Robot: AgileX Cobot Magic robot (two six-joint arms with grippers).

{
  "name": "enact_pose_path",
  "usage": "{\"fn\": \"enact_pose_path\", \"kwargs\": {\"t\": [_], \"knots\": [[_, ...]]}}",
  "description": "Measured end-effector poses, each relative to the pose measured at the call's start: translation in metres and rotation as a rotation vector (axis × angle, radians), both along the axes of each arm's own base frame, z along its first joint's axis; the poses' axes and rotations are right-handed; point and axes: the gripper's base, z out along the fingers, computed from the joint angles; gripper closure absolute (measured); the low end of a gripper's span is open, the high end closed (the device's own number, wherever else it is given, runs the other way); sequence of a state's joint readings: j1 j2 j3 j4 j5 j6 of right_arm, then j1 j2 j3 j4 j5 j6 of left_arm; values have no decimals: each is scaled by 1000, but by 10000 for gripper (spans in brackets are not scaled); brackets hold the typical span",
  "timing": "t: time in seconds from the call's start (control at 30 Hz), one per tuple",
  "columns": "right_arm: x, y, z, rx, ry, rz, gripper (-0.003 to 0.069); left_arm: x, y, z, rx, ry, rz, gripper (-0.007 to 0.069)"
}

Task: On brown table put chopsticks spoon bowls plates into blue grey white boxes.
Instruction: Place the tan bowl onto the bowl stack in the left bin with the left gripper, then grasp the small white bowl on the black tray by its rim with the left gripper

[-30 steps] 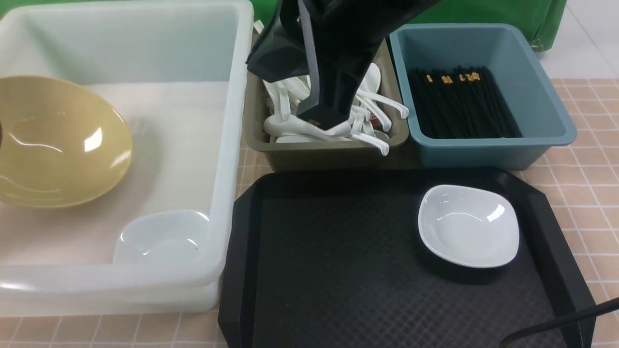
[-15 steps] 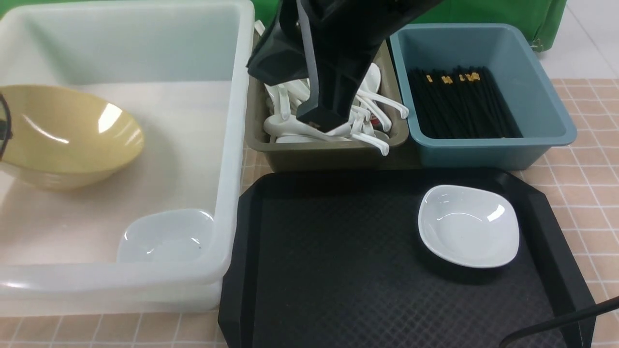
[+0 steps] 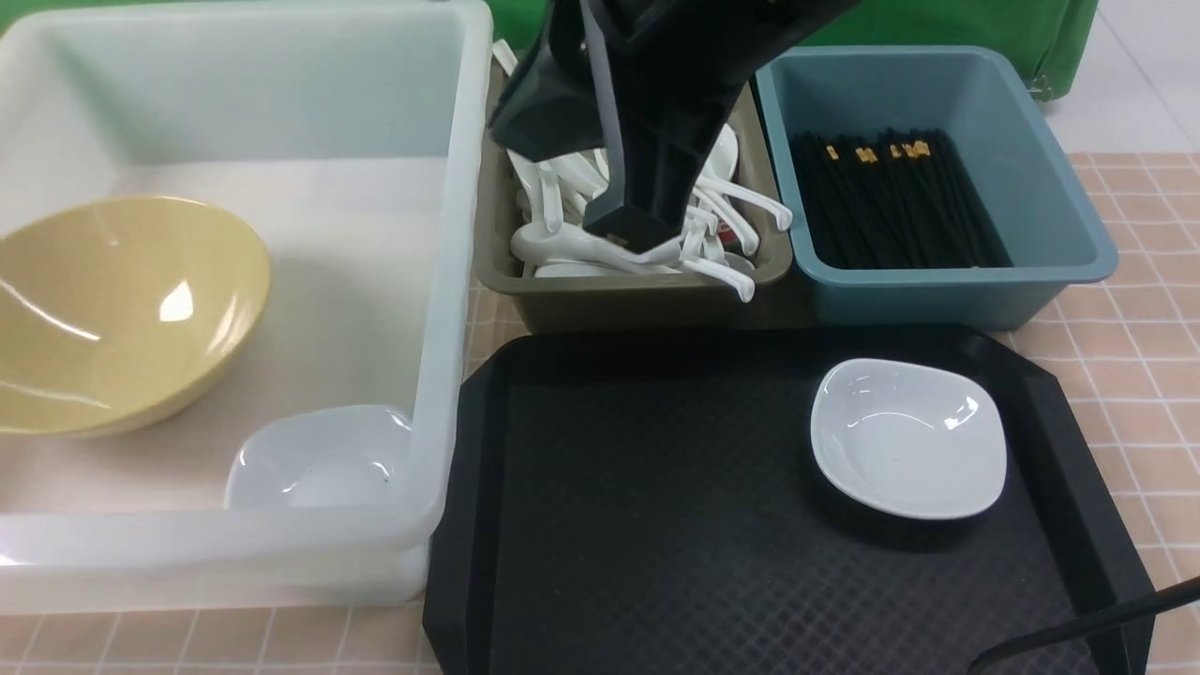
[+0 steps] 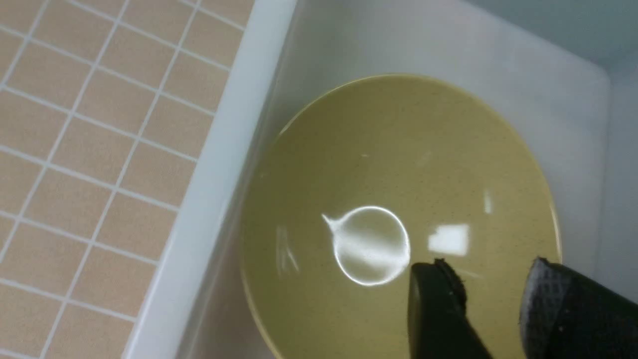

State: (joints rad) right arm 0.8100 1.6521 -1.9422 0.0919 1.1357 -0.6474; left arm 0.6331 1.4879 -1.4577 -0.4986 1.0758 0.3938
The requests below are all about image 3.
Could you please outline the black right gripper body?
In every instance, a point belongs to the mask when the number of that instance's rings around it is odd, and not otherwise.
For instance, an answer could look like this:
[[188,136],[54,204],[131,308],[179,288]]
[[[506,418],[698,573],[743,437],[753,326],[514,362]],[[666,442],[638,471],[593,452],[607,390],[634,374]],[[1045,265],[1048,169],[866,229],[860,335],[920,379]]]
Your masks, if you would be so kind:
[[641,110],[698,113],[829,25],[851,1],[547,1],[544,22],[491,113],[492,141],[544,161],[602,145],[586,20],[614,88]]

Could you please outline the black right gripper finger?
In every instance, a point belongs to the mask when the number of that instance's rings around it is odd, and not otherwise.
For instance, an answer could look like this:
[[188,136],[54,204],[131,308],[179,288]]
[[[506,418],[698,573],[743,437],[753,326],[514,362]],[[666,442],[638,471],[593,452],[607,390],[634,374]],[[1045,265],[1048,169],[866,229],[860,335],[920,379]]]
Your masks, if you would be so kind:
[[716,131],[589,131],[584,150],[605,149],[608,187],[584,210],[583,228],[631,252],[678,235]]

